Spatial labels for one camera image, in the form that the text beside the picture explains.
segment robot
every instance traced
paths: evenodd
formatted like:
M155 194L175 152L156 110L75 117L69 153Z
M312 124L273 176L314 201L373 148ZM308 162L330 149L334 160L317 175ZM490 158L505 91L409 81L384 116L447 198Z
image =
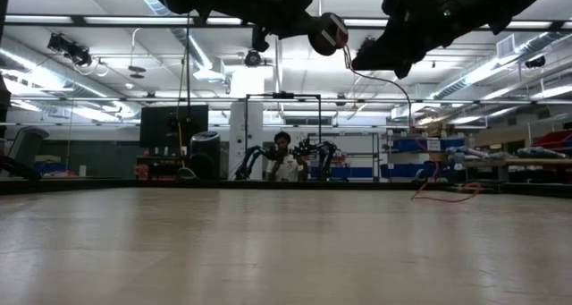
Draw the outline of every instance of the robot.
M307 35L312 48L320 55L333 55L348 43L348 29L334 13L315 19L306 12L313 0L159 0L174 13L198 12L196 24L205 23L212 11L255 24L252 47L264 52L268 34L278 38Z
M310 143L310 140L302 140L290 153L294 157L306 157L317 153L318 155L318 181L330 181L332 177L331 163L332 158L338 147L330 141L324 141L318 144ZM254 146L247 149L242 160L242 164L235 173L236 180L248 180L252 173L252 167L260 156L264 156L269 160L277 161L283 158L274 148L265 149L260 146Z
M400 79L411 65L436 47L448 47L458 37L489 25L497 35L513 17L536 0L383 0L389 15L385 32L367 39L351 67L356 71L394 71Z

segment white shirt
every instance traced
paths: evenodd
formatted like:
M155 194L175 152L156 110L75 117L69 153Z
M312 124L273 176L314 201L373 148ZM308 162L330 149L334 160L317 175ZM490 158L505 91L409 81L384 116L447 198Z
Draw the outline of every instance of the white shirt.
M266 172L270 174L274 169L274 164L276 161L268 161L268 167ZM287 155L280 166L278 171L276 171L276 181L277 182L297 182L298 172L302 171L304 168L296 162L296 158L292 154Z

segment person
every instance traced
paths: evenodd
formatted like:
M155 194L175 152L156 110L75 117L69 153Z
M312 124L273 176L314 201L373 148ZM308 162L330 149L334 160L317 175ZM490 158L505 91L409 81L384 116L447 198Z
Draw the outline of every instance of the person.
M281 131L274 136L276 160L268 161L265 178L267 181L303 182L307 179L307 163L301 157L290 154L290 135Z

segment hair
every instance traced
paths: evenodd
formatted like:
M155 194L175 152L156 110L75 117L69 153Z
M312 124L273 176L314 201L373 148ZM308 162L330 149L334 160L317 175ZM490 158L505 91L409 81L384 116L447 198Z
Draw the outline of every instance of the hair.
M291 142L290 135L285 131L281 131L278 134L274 135L274 143L276 143L279 139L285 139L288 142L288 144L290 144Z

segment black screen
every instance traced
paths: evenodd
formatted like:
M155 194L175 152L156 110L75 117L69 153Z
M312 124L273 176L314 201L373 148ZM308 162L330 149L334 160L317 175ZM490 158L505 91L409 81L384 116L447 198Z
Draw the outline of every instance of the black screen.
M188 146L190 138L198 132L208 130L208 106L145 107L141 109L141 132L139 145L142 148L179 147L179 127L181 123L182 145Z

